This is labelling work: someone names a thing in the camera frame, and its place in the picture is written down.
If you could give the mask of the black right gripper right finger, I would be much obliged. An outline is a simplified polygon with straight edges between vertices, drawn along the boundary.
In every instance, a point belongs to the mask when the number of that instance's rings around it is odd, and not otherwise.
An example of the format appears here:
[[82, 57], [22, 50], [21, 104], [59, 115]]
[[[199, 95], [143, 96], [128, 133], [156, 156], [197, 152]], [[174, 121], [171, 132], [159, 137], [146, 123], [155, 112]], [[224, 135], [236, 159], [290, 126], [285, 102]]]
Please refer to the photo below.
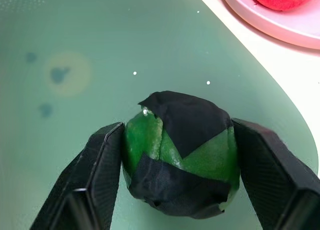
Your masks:
[[320, 179], [272, 130], [232, 119], [240, 174], [263, 229], [319, 229]]

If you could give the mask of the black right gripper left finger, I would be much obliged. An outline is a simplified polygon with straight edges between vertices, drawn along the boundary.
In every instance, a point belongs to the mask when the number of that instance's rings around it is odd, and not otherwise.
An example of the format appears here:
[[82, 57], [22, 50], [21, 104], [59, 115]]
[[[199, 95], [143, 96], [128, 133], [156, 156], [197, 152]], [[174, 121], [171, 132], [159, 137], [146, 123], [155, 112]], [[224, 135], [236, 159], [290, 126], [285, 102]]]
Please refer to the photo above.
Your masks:
[[125, 125], [90, 136], [61, 172], [31, 229], [109, 229], [117, 197]]

